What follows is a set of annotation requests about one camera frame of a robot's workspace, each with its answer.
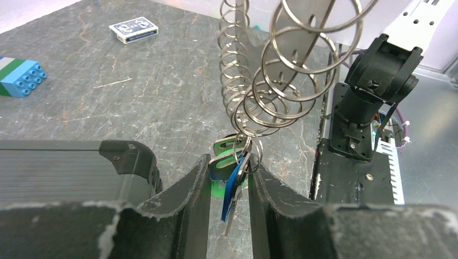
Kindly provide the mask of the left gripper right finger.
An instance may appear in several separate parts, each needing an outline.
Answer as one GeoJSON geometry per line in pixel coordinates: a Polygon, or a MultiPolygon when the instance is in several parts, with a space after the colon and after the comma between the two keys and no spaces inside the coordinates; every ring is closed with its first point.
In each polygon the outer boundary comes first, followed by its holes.
{"type": "Polygon", "coordinates": [[[457,258],[447,207],[318,203],[264,166],[248,186],[254,258],[457,258]]]}

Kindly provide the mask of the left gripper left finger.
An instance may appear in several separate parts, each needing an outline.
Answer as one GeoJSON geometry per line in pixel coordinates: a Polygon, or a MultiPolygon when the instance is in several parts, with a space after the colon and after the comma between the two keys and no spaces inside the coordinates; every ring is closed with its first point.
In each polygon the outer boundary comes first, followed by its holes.
{"type": "Polygon", "coordinates": [[[1,208],[1,258],[205,258],[211,183],[202,155],[175,184],[121,201],[27,202],[1,208]]]}

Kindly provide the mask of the blue key tag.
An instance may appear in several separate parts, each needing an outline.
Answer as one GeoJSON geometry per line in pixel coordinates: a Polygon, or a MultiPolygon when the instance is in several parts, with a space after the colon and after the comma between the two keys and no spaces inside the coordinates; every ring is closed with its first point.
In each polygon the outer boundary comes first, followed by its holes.
{"type": "Polygon", "coordinates": [[[226,182],[223,208],[221,212],[221,220],[227,222],[229,219],[230,212],[233,210],[237,188],[243,183],[243,176],[246,175],[244,172],[247,164],[250,160],[251,153],[246,153],[240,158],[239,164],[236,165],[235,169],[231,173],[229,179],[226,182]]]}

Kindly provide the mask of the green key tag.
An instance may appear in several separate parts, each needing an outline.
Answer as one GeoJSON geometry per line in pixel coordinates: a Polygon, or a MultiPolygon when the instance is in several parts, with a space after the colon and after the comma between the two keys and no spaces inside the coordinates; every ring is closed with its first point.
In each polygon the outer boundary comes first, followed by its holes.
{"type": "Polygon", "coordinates": [[[216,198],[223,198],[226,182],[233,170],[238,165],[234,156],[234,150],[240,155],[247,143],[244,135],[230,134],[218,139],[213,144],[215,157],[208,164],[208,175],[212,182],[212,195],[216,198]]]}

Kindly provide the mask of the metal disc keyring with rings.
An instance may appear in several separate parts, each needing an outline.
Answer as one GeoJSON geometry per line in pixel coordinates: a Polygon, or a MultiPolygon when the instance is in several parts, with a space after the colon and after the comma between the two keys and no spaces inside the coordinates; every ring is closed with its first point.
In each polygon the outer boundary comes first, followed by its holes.
{"type": "Polygon", "coordinates": [[[320,74],[334,77],[346,59],[329,35],[353,27],[354,51],[362,35],[363,19],[375,1],[351,1],[355,15],[329,26],[334,1],[279,1],[272,12],[268,39],[254,45],[248,33],[249,1],[221,1],[217,44],[220,49],[221,95],[236,130],[231,147],[237,173],[251,174],[251,147],[262,156],[261,137],[309,114],[330,84],[319,85],[320,74]]]}

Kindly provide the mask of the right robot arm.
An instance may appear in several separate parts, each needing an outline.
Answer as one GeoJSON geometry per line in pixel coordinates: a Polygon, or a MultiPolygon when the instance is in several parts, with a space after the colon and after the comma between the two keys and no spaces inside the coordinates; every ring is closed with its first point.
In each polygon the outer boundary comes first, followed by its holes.
{"type": "Polygon", "coordinates": [[[350,159],[371,161],[383,130],[399,103],[419,80],[413,75],[437,26],[453,1],[410,1],[355,59],[344,90],[333,103],[329,150],[350,159]]]}

